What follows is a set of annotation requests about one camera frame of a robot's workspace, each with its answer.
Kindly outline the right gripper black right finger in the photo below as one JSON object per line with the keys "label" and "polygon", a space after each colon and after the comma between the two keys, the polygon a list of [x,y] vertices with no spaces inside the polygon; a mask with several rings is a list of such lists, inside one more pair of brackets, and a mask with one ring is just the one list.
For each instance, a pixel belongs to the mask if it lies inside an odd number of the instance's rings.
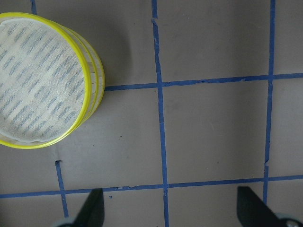
{"label": "right gripper black right finger", "polygon": [[248,186],[237,188],[237,218],[243,227],[286,227]]}

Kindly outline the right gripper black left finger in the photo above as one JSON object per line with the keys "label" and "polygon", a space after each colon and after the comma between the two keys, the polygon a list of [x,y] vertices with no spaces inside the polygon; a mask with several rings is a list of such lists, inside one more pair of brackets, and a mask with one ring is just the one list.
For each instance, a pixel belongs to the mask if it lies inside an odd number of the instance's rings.
{"label": "right gripper black left finger", "polygon": [[85,200],[72,227],[102,227],[105,220],[103,189],[92,190]]}

